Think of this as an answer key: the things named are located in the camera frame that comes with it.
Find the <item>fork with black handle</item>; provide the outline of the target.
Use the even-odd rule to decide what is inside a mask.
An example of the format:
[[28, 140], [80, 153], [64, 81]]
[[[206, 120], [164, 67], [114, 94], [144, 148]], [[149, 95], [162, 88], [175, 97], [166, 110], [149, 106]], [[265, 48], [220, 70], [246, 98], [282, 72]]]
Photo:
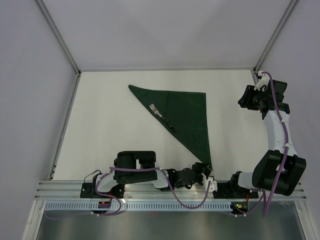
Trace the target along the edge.
[[167, 121], [167, 119], [165, 119], [165, 117], [159, 112], [159, 110], [155, 107], [155, 105], [152, 103], [149, 105], [150, 109], [152, 110], [152, 112], [161, 118], [161, 120], [173, 131], [175, 132], [176, 129]]

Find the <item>dark green cloth napkin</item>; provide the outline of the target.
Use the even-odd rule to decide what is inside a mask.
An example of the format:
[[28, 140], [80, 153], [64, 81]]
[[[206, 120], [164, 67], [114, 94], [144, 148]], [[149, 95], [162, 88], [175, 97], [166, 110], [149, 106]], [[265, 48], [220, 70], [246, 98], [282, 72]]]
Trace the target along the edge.
[[[200, 162], [212, 167], [206, 93], [153, 90], [134, 85], [129, 85], [128, 88], [177, 141]], [[176, 129], [175, 132], [152, 112], [150, 104], [155, 105], [164, 118]]]

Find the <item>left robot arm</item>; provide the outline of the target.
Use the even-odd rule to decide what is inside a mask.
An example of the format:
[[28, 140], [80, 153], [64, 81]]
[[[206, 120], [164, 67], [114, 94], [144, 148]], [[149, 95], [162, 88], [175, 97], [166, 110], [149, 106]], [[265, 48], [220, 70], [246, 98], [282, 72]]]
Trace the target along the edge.
[[180, 188], [191, 189], [194, 184], [209, 192], [218, 189], [207, 164], [196, 162], [182, 170], [164, 169], [157, 165], [154, 151], [122, 151], [117, 154], [108, 173], [94, 177], [91, 191], [98, 198], [104, 198], [117, 185], [152, 183], [160, 191]]

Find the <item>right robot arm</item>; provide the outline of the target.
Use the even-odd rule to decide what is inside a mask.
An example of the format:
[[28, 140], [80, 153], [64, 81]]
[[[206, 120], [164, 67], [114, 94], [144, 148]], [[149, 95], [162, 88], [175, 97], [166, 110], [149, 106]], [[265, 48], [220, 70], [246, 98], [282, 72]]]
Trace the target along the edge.
[[250, 189], [290, 196], [306, 169], [306, 160], [298, 156], [291, 140], [290, 107], [283, 102], [286, 88], [287, 83], [277, 80], [261, 87], [247, 85], [238, 100], [241, 108], [261, 113], [268, 150], [253, 172], [237, 171], [231, 176], [228, 192], [235, 198], [244, 198]]

